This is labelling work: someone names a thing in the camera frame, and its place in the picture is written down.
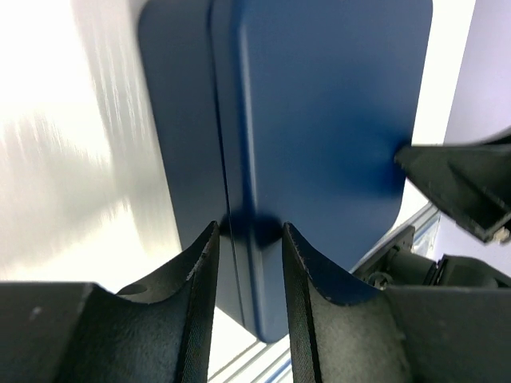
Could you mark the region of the blue tin lid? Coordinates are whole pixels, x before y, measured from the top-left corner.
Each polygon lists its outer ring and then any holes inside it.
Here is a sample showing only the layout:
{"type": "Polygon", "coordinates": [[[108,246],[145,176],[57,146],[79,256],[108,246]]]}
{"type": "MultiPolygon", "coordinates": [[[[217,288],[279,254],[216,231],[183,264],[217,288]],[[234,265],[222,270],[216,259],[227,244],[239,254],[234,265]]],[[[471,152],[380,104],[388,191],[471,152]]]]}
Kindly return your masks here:
{"type": "Polygon", "coordinates": [[[215,1],[224,173],[246,328],[287,333],[289,222],[350,270],[390,229],[412,137],[430,1],[215,1]]]}

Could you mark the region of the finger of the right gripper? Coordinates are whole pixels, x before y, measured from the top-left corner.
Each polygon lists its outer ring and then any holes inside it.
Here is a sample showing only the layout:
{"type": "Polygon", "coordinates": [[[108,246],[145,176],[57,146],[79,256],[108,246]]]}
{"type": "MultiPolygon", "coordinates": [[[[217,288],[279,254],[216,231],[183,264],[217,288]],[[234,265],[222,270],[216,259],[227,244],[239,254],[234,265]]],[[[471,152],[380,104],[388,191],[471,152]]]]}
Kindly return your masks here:
{"type": "Polygon", "coordinates": [[[483,243],[510,241],[510,146],[408,146],[394,162],[444,215],[483,243]]]}

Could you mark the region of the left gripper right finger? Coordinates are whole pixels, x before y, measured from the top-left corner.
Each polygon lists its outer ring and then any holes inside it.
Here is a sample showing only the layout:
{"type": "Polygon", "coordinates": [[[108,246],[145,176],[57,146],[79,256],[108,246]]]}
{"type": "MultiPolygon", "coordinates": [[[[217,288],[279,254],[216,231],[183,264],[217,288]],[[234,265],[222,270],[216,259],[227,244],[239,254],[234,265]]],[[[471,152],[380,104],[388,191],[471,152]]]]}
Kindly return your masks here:
{"type": "Polygon", "coordinates": [[[377,289],[283,228],[296,382],[507,382],[510,286],[377,289]]]}

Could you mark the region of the blue tin chocolate box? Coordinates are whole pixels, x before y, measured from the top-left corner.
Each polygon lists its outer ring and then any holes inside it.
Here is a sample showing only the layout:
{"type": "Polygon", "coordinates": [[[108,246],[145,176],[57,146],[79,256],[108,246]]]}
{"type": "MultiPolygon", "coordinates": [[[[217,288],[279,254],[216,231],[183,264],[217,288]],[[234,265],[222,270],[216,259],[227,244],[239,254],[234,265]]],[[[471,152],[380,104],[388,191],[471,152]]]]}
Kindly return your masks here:
{"type": "Polygon", "coordinates": [[[150,1],[138,40],[164,171],[182,247],[211,221],[220,226],[217,306],[244,322],[216,119],[210,1],[150,1]]]}

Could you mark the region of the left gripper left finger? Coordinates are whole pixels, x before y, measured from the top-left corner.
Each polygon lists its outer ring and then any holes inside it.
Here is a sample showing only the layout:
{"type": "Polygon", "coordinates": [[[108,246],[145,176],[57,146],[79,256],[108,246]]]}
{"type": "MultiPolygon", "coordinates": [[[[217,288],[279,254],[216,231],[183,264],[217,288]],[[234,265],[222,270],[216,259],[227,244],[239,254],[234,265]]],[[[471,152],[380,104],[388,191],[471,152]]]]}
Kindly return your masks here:
{"type": "Polygon", "coordinates": [[[205,382],[219,255],[210,223],[115,294],[92,282],[4,282],[2,381],[205,382]]]}

